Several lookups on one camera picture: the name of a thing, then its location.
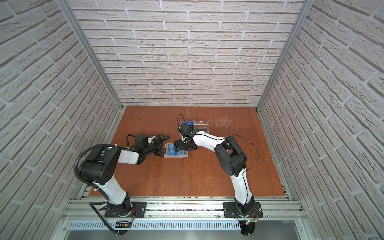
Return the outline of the blue credit card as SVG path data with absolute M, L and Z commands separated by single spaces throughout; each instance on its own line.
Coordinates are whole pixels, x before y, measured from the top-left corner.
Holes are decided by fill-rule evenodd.
M 183 124 L 186 123 L 189 127 L 194 128 L 195 127 L 195 122 L 194 121 L 186 121 L 182 122 Z
M 169 156 L 169 157 L 175 157 L 176 156 L 174 144 L 167 144 L 167 156 Z

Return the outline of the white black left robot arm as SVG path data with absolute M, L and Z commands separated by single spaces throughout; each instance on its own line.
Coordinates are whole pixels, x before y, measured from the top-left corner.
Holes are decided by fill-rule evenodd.
M 108 204 L 117 207 L 129 205 L 129 195 L 115 178 L 118 164 L 140 165 L 147 155 L 163 157 L 163 147 L 170 137 L 165 135 L 135 136 L 135 144 L 125 147 L 110 144 L 98 144 L 79 155 L 74 164 L 76 177 L 102 193 Z

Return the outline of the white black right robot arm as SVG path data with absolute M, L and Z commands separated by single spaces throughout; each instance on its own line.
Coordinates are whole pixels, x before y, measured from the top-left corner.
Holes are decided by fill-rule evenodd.
M 254 197 L 246 175 L 248 158 L 235 138 L 216 137 L 200 129 L 191 129 L 186 124 L 179 126 L 178 131 L 182 138 L 174 142 L 175 151 L 193 151 L 197 147 L 204 147 L 215 152 L 221 168 L 231 177 L 235 190 L 235 202 L 242 211 L 249 211 L 254 204 Z

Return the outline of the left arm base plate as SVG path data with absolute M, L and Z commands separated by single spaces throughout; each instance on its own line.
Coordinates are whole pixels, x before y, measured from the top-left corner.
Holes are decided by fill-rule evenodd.
M 113 205 L 108 203 L 105 212 L 106 218 L 133 218 L 134 213 L 136 218 L 143 218 L 146 212 L 147 202 L 129 202 L 121 205 Z

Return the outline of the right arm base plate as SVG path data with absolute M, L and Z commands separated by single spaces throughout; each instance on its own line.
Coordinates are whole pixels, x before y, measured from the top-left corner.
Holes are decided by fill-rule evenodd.
M 236 202 L 224 202 L 225 218 L 263 218 L 263 210 L 259 202 L 250 201 L 245 206 Z

